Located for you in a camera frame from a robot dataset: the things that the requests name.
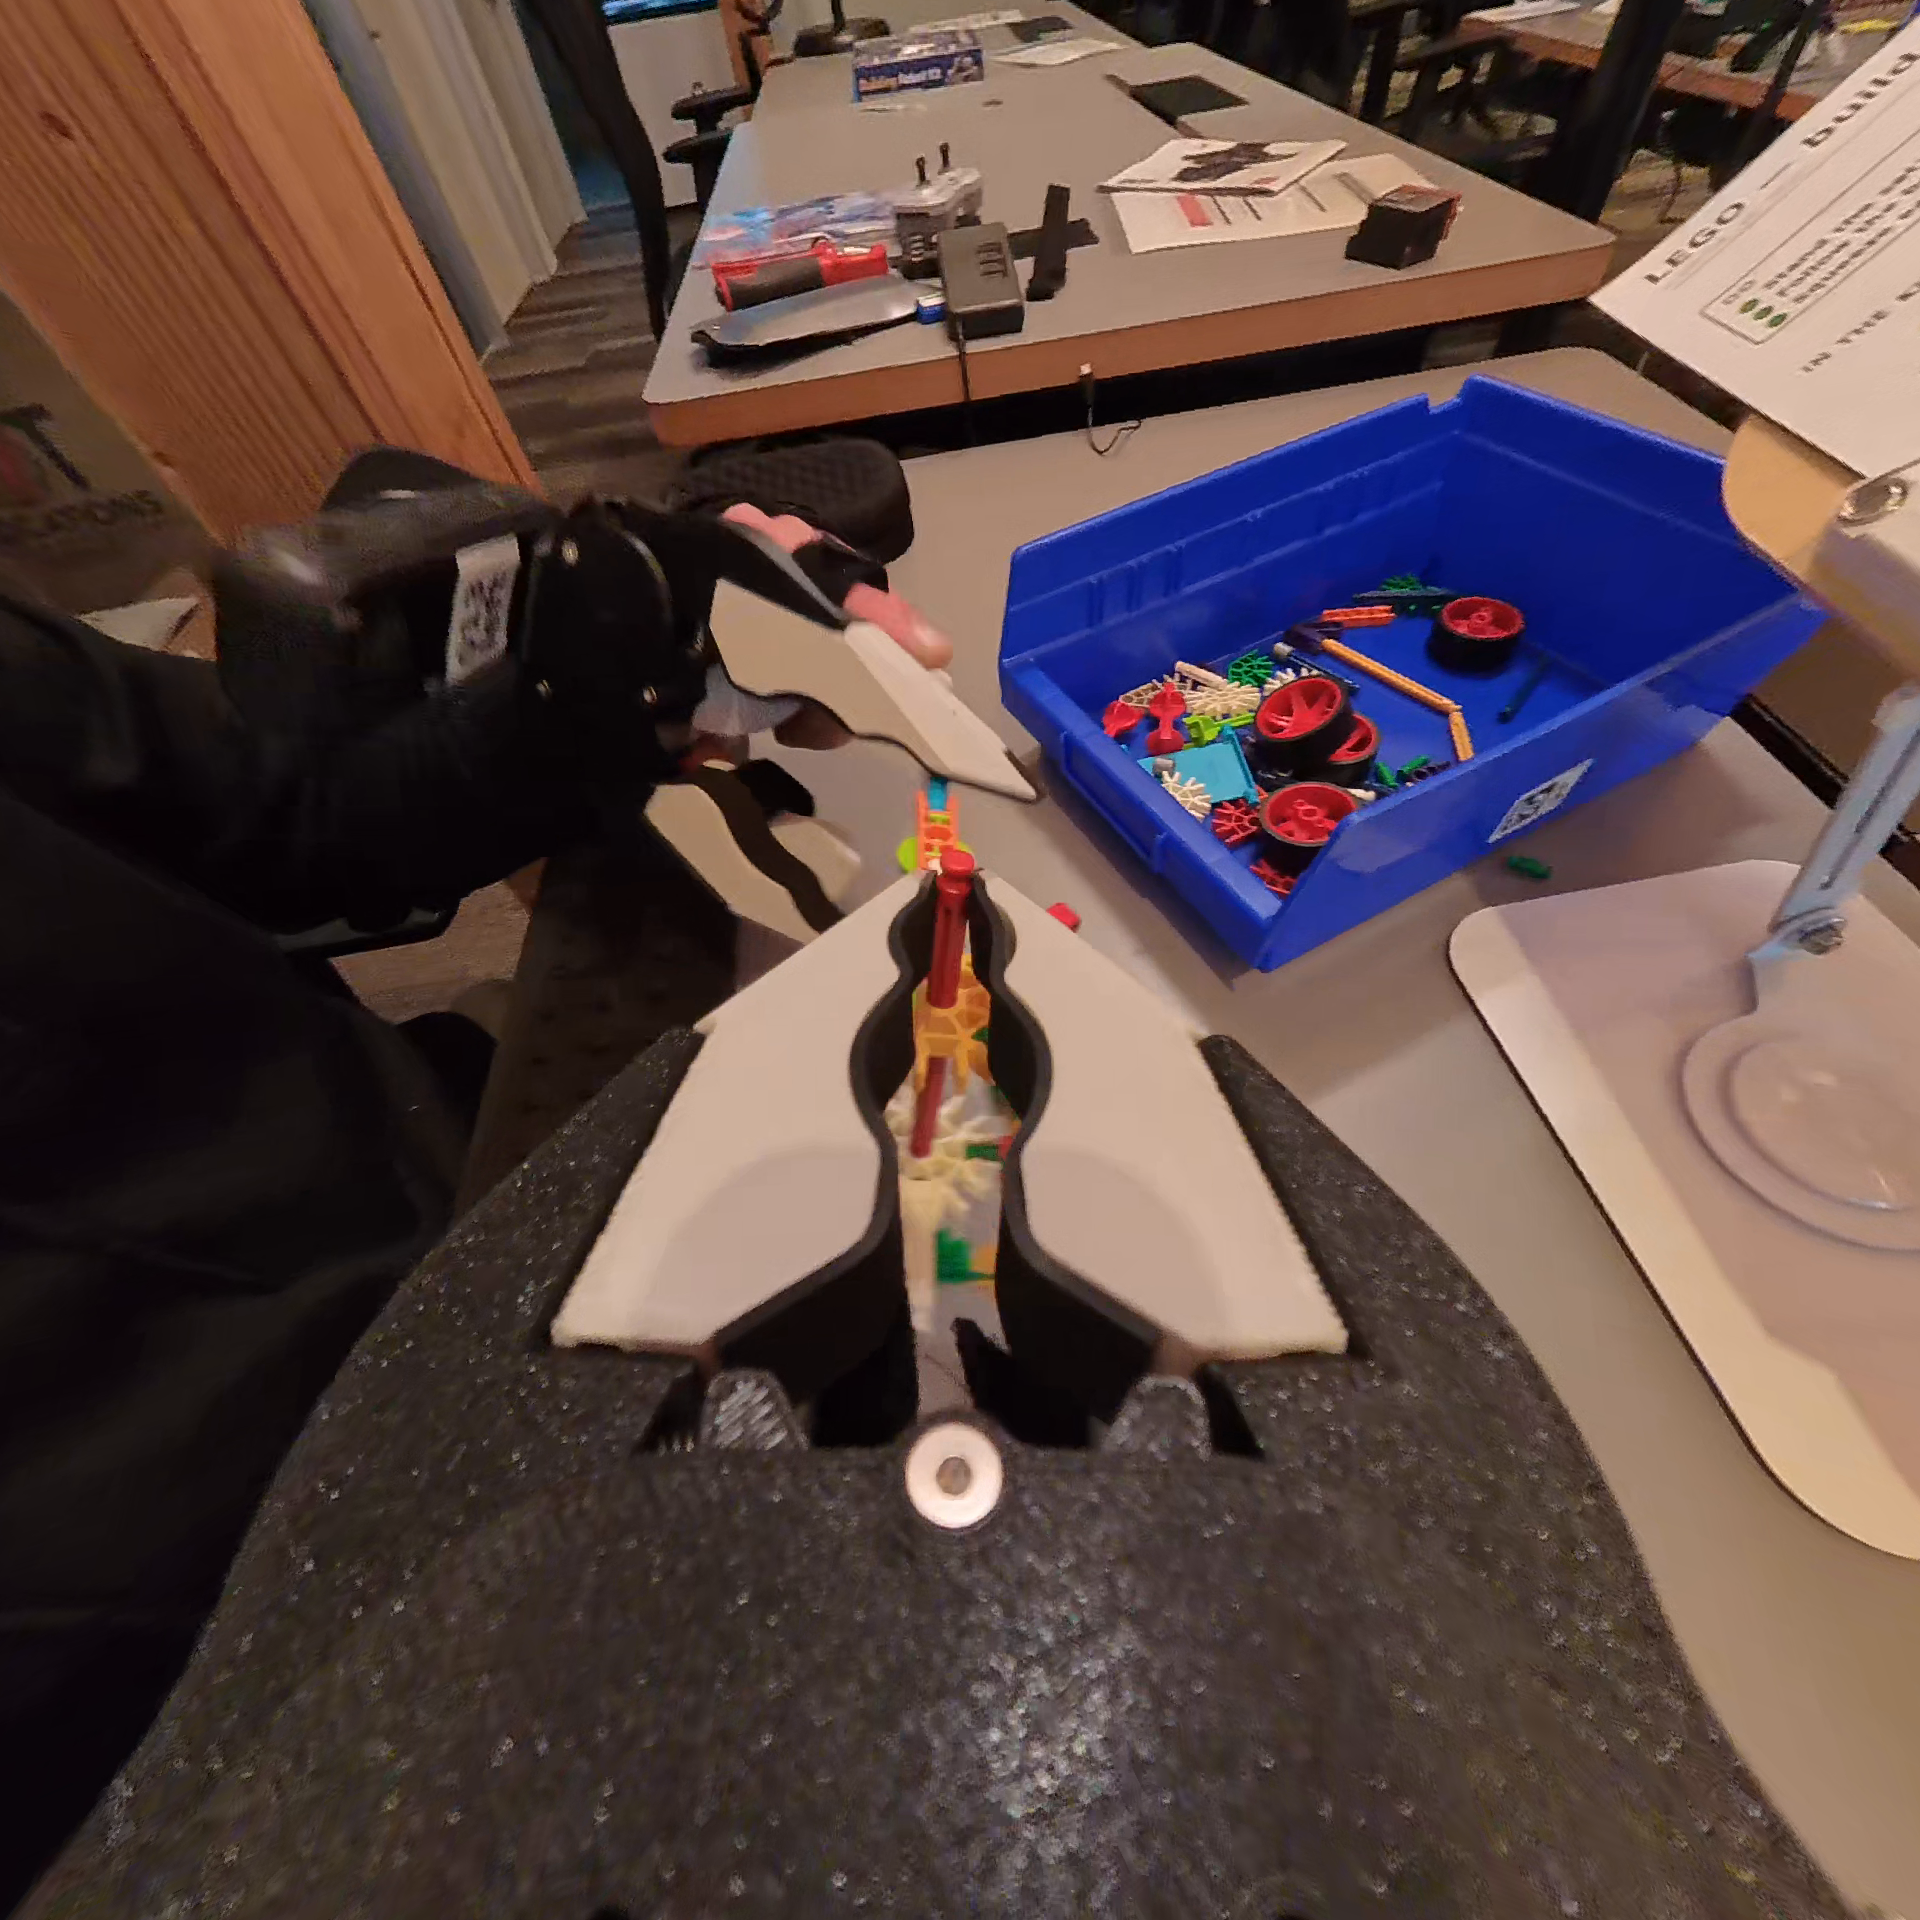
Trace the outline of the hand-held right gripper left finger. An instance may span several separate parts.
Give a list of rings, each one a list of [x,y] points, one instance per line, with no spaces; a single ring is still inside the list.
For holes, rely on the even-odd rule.
[[[696,1025],[551,1323],[559,1348],[865,1363],[906,1312],[882,1105],[912,1061],[901,877]]]

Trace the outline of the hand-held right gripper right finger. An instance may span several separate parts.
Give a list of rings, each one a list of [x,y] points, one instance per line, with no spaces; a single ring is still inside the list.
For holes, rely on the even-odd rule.
[[[1008,880],[979,885],[993,1071],[1020,1113],[996,1312],[1032,1368],[1344,1353],[1207,1030]]]

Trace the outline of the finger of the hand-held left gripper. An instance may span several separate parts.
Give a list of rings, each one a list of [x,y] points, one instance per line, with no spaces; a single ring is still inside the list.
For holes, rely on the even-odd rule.
[[[705,760],[657,787],[642,821],[739,921],[819,936],[847,916],[859,852],[770,759]]]
[[[1023,805],[1040,799],[1001,736],[868,619],[850,616],[835,628],[720,583],[708,630],[741,692],[815,703],[852,736],[901,748],[922,769],[951,784]]]

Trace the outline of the colourful construction toy model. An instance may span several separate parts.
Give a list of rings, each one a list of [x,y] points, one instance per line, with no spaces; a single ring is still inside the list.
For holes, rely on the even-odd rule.
[[[955,788],[929,776],[903,871],[933,877],[933,949],[909,1001],[912,1065],[884,1118],[897,1140],[903,1281],[915,1329],[930,1333],[945,1289],[987,1286],[996,1271],[1001,1172],[1018,1115],[991,1067],[993,996],[977,975],[967,910],[975,871]]]

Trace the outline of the blue parts bin with tag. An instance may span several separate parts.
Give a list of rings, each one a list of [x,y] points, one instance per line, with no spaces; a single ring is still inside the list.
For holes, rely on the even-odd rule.
[[[1429,662],[1434,613],[1359,608],[1416,573],[1523,611],[1493,678]],[[1065,787],[1247,964],[1269,971],[1509,852],[1570,801],[1689,750],[1817,625],[1722,507],[1722,461],[1472,376],[1083,521],[1016,553],[999,694]],[[1447,692],[1443,716],[1322,653],[1340,637]],[[1327,781],[1272,760],[1253,721],[1188,721],[1172,676],[1331,675],[1380,734],[1377,784],[1303,869],[1264,857],[1258,811],[1181,811],[1141,756],[1234,729],[1263,796]]]

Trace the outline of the person's left forearm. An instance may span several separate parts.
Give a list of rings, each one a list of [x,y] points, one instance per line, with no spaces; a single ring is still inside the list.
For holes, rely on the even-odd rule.
[[[272,931],[449,905],[563,852],[674,767],[639,699],[520,662],[329,742],[216,662],[5,596],[5,815],[73,832]]]

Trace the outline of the person's left hand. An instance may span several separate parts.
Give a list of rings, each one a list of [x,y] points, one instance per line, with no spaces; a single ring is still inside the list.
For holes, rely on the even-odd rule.
[[[884,564],[865,550],[797,513],[770,513],[749,500],[724,507],[722,518],[778,543],[832,600],[887,632],[897,646],[924,667],[949,667],[953,659],[949,637],[889,585]],[[852,737],[828,708],[817,703],[793,697],[761,699],[739,691],[720,692],[715,672],[708,675],[708,691],[697,719],[699,729],[711,736],[769,734],[786,748],[804,752],[829,752]]]

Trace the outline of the black flat sleeve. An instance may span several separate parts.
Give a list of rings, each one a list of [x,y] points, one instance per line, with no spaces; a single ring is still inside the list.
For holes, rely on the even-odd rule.
[[[690,332],[708,367],[767,371],[920,321],[922,294],[897,275],[720,310]]]

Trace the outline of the black power adapter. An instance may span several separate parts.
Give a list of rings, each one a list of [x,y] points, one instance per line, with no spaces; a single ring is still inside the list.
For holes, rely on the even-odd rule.
[[[949,328],[960,343],[1016,335],[1025,328],[1025,287],[1013,236],[1003,223],[955,223],[937,232]]]

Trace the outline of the white stand base board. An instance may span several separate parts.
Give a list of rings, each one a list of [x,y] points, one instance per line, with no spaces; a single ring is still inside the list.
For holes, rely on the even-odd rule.
[[[1485,905],[1459,984],[1768,1471],[1916,1561],[1916,939],[1776,859]]]

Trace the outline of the neighbouring grey table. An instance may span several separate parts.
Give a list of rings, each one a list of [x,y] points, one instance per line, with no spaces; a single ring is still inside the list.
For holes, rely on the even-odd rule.
[[[1168,127],[1130,84],[1202,76],[1234,108],[1197,115],[1215,137],[1343,140],[1459,195],[1432,260],[1403,272],[1344,256],[1338,231],[1135,253],[1100,184],[1149,156]],[[1343,344],[1413,328],[1579,302],[1607,272],[1615,238],[1559,208],[1353,121],[1315,99],[1191,44],[1023,68],[1001,56],[977,84],[855,103],[850,54],[776,63],[739,127],[708,217],[906,183],[943,143],[984,174],[991,220],[1026,229],[1049,184],[1068,184],[1096,245],[1069,252],[1060,294],[1025,328],[970,349],[972,392],[996,399],[1069,388],[1081,366],[1101,381],[1207,367],[1243,357]]]

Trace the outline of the printed cardboard box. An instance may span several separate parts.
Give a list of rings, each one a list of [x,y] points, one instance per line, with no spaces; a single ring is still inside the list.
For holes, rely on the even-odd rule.
[[[3,302],[3,587],[65,613],[203,579],[210,541],[152,460]]]

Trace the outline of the blue printed box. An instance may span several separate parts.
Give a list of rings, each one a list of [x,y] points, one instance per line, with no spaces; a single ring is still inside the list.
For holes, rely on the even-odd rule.
[[[855,105],[972,86],[986,77],[987,49],[977,30],[922,30],[861,38],[850,49]]]

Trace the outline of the small black box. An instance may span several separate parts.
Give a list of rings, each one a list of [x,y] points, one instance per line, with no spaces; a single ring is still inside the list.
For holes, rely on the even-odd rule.
[[[1351,232],[1344,259],[1385,272],[1434,260],[1447,241],[1460,195],[1432,183],[1402,183],[1371,199]]]

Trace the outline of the instruction sheet board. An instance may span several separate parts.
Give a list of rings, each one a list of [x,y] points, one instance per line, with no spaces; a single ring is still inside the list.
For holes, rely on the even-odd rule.
[[[1744,406],[1723,475],[1738,529],[1914,653],[1919,28],[1594,303]]]

